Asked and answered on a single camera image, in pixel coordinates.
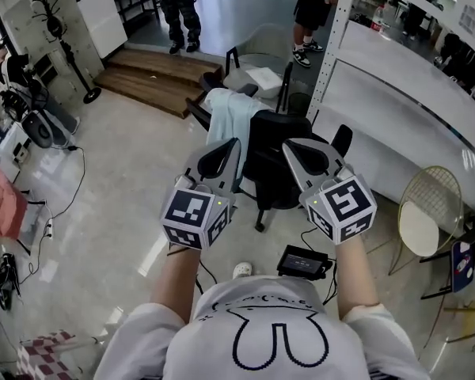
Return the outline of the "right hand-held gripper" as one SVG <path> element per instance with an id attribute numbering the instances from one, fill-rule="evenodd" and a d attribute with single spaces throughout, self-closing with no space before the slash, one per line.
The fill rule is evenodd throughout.
<path id="1" fill-rule="evenodd" d="M 303 192 L 299 201 L 307 210 L 309 221 L 334 245 L 371 228 L 377 211 L 373 194 L 363 176 L 344 165 L 344 159 L 332 145 L 295 138 L 285 140 L 282 150 Z M 328 179 L 314 185 L 322 177 Z"/>

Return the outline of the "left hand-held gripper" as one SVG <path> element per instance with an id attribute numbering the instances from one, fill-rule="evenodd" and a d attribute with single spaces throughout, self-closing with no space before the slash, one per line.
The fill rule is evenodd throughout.
<path id="1" fill-rule="evenodd" d="M 190 155 L 184 175 L 176 178 L 162 204 L 161 227 L 170 244 L 203 251 L 221 236 L 234 213 L 240 157 L 238 138 L 210 143 Z M 219 181 L 218 188 L 197 181 Z"/>

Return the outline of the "black office chair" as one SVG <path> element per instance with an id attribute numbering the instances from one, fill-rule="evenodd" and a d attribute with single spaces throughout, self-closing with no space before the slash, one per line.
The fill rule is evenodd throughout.
<path id="1" fill-rule="evenodd" d="M 205 73 L 200 79 L 200 84 L 205 93 L 210 88 L 223 87 L 215 74 Z M 211 114 L 190 98 L 185 99 L 187 110 L 198 120 L 203 128 L 209 131 Z M 266 109 L 261 109 L 251 117 L 248 149 L 244 153 L 245 164 L 241 177 L 245 177 L 255 184 L 255 195 L 246 193 L 239 188 L 236 192 L 246 194 L 256 200 L 259 214 L 256 219 L 255 229 L 263 232 L 265 226 L 262 218 L 265 211 L 271 209 L 288 210 L 299 205 L 298 196 L 300 189 L 288 168 L 287 160 L 282 152 L 282 144 L 292 138 L 312 138 L 323 143 L 324 139 L 312 132 L 309 121 L 305 117 L 282 115 Z M 353 132 L 343 125 L 338 129 L 331 145 L 344 156 L 352 142 Z"/>

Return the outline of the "light blue clothes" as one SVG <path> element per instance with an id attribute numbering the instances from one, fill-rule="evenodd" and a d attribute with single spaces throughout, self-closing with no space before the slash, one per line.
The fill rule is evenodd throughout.
<path id="1" fill-rule="evenodd" d="M 231 138 L 237 138 L 241 143 L 237 167 L 237 179 L 240 179 L 249 145 L 251 119 L 259 111 L 272 112 L 273 108 L 243 93 L 224 88 L 212 89 L 206 96 L 204 105 L 211 111 L 206 144 Z"/>

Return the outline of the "person's right forearm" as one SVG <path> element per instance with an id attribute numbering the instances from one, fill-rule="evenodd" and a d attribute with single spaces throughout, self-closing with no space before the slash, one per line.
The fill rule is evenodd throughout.
<path id="1" fill-rule="evenodd" d="M 380 303 L 371 267 L 360 235 L 336 248 L 337 308 L 340 319 L 352 309 Z"/>

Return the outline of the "person's left forearm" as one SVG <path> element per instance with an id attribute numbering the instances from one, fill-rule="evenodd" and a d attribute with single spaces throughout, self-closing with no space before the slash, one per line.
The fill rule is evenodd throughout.
<path id="1" fill-rule="evenodd" d="M 163 305 L 189 323 L 201 252 L 173 245 L 165 257 L 150 301 Z"/>

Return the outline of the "black mesh waste bin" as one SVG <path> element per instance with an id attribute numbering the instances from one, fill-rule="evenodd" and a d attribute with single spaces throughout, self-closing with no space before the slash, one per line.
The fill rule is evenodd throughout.
<path id="1" fill-rule="evenodd" d="M 311 96 L 306 93 L 292 93 L 287 102 L 287 114 L 306 117 L 310 108 Z"/>

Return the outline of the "white paper sheet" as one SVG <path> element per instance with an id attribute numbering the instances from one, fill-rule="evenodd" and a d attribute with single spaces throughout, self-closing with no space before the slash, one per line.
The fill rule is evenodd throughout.
<path id="1" fill-rule="evenodd" d="M 280 88 L 283 82 L 283 79 L 268 67 L 254 67 L 245 72 L 262 90 Z"/>

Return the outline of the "black small monitor device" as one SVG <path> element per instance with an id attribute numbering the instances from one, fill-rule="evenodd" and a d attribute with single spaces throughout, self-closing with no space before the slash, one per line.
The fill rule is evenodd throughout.
<path id="1" fill-rule="evenodd" d="M 277 265 L 278 276 L 290 276 L 309 281 L 324 279 L 333 262 L 326 253 L 287 245 Z"/>

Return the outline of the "wooden step platform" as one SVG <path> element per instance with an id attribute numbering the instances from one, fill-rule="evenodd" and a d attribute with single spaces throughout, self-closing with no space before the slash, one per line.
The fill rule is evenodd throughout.
<path id="1" fill-rule="evenodd" d="M 205 73 L 222 78 L 222 66 L 192 57 L 124 48 L 107 60 L 93 80 L 97 87 L 139 101 L 184 119 L 186 100 L 203 96 L 200 78 Z"/>

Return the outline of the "black coat stand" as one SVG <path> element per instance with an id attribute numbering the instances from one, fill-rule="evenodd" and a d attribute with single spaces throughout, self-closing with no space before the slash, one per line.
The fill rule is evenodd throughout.
<path id="1" fill-rule="evenodd" d="M 90 104 L 95 101 L 101 94 L 100 87 L 91 88 L 82 75 L 82 72 L 79 70 L 78 65 L 75 61 L 75 56 L 72 51 L 72 47 L 63 39 L 63 35 L 67 31 L 67 27 L 63 24 L 62 20 L 56 16 L 59 12 L 59 8 L 56 8 L 56 4 L 59 0 L 54 0 L 53 3 L 50 3 L 49 0 L 32 0 L 32 2 L 40 3 L 44 9 L 42 13 L 35 13 L 33 18 L 42 18 L 42 22 L 46 23 L 47 30 L 51 34 L 52 39 L 48 40 L 49 43 L 58 41 L 65 56 L 68 64 L 72 67 L 78 79 L 80 80 L 82 86 L 84 87 L 86 94 L 83 97 L 83 102 L 85 104 Z"/>

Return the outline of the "clear water bottle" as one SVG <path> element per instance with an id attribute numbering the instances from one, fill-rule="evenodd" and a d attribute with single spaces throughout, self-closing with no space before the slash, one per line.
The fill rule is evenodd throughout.
<path id="1" fill-rule="evenodd" d="M 384 33 L 390 29 L 390 24 L 386 21 L 387 4 L 382 4 L 376 8 L 370 28 L 376 32 Z"/>

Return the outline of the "black bag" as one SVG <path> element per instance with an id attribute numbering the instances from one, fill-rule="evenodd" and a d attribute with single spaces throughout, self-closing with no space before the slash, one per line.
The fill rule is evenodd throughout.
<path id="1" fill-rule="evenodd" d="M 443 73 L 471 93 L 475 86 L 475 51 L 456 34 L 448 33 L 440 57 L 444 65 Z"/>

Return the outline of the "black round backpack device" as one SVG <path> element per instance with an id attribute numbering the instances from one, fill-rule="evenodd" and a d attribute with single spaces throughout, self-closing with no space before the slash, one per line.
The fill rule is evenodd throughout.
<path id="1" fill-rule="evenodd" d="M 48 94 L 41 94 L 42 86 L 35 78 L 28 79 L 25 70 L 25 87 L 10 81 L 8 62 L 6 57 L 1 66 L 4 84 L 0 87 L 0 97 L 6 113 L 20 124 L 26 135 L 39 147 L 49 148 L 54 144 L 51 126 L 44 113 L 48 101 Z"/>

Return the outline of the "white cabinet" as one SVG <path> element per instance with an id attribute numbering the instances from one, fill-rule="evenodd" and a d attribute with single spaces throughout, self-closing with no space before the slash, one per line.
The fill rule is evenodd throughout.
<path id="1" fill-rule="evenodd" d="M 105 59 L 127 41 L 114 0 L 80 0 L 78 8 L 101 59 Z"/>

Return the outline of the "person's white printed t-shirt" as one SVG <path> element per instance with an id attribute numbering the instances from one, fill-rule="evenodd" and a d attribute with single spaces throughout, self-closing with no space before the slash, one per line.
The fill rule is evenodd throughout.
<path id="1" fill-rule="evenodd" d="M 430 380 L 383 306 L 330 317 L 312 283 L 266 275 L 208 290 L 184 322 L 158 303 L 118 328 L 94 380 Z"/>

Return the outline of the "small white box device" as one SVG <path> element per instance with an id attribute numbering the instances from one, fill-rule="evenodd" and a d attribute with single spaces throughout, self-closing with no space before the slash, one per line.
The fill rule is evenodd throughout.
<path id="1" fill-rule="evenodd" d="M 23 164 L 30 158 L 30 142 L 18 143 L 13 149 L 13 160 L 18 164 Z"/>

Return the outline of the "pink padded jacket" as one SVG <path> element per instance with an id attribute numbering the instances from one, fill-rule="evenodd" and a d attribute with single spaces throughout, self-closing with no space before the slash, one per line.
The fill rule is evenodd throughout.
<path id="1" fill-rule="evenodd" d="M 18 239 L 27 200 L 0 170 L 0 238 Z"/>

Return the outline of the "black handheld device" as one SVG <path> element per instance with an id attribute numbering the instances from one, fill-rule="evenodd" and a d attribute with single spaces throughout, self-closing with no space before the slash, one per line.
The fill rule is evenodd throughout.
<path id="1" fill-rule="evenodd" d="M 0 307 L 4 311 L 11 309 L 13 292 L 21 296 L 16 259 L 12 253 L 3 253 L 0 258 Z"/>

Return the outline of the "pink white checkered box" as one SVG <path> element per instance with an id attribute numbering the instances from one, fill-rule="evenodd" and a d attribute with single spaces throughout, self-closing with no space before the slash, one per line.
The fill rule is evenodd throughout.
<path id="1" fill-rule="evenodd" d="M 64 330 L 50 332 L 17 347 L 17 376 L 22 380 L 79 380 L 61 360 L 63 347 L 74 346 L 76 336 Z"/>

